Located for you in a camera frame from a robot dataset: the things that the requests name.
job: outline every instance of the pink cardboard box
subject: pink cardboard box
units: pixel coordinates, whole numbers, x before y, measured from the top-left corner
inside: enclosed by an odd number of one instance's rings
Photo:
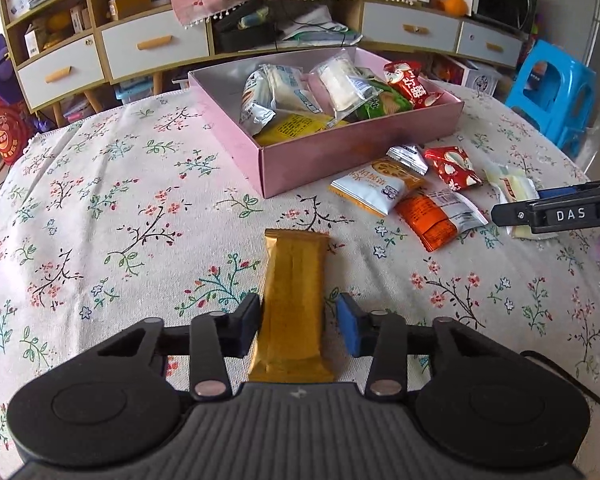
[[[358,47],[346,50],[356,66],[365,66],[382,76],[387,60]],[[266,147],[239,126],[244,83],[259,65],[289,65],[309,72],[340,51],[320,48],[283,52],[189,72],[190,92],[213,117],[211,131],[251,187],[264,198],[360,166],[383,156],[396,144],[422,144],[454,132],[464,103],[425,78],[420,82],[427,90],[444,92],[440,104],[431,108],[360,121]]]

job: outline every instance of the white drawer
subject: white drawer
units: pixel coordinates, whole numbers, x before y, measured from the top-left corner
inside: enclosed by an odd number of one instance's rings
[[[41,57],[18,70],[18,75],[31,108],[104,79],[93,36],[76,40]]]
[[[113,79],[209,55],[205,24],[184,28],[172,10],[107,28],[102,39]]]
[[[365,3],[364,40],[454,52],[460,22],[434,12]]]
[[[507,66],[518,62],[522,40],[475,23],[462,22],[458,50],[460,56],[477,57]]]

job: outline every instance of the green snack package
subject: green snack package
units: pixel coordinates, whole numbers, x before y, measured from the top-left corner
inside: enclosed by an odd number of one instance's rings
[[[413,110],[413,105],[389,85],[377,79],[369,79],[368,82],[382,92],[356,110],[361,121]]]

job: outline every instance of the drawer handle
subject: drawer handle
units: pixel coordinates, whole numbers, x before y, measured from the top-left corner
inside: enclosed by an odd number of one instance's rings
[[[500,54],[504,52],[504,49],[501,46],[496,45],[495,43],[487,43],[487,48],[489,50],[493,50],[494,52],[499,52]]]
[[[136,45],[138,50],[149,50],[151,48],[158,48],[159,46],[165,46],[173,41],[173,36],[163,36],[161,38],[153,38],[152,40],[141,41]]]
[[[56,70],[55,72],[52,72],[51,74],[46,76],[45,83],[49,84],[49,83],[53,83],[55,81],[60,81],[61,79],[64,79],[65,77],[67,77],[70,73],[71,73],[70,66],[61,68],[60,70]]]
[[[411,34],[421,34],[423,36],[429,34],[429,29],[427,27],[418,27],[416,25],[403,25],[402,28],[405,31],[410,32]]]

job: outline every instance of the blue plastic stool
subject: blue plastic stool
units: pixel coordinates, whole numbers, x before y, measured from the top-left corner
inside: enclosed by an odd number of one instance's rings
[[[539,87],[525,89],[534,66],[546,62]],[[575,156],[580,150],[595,100],[596,73],[561,49],[538,41],[526,58],[505,104],[519,108],[536,122],[540,132]]]

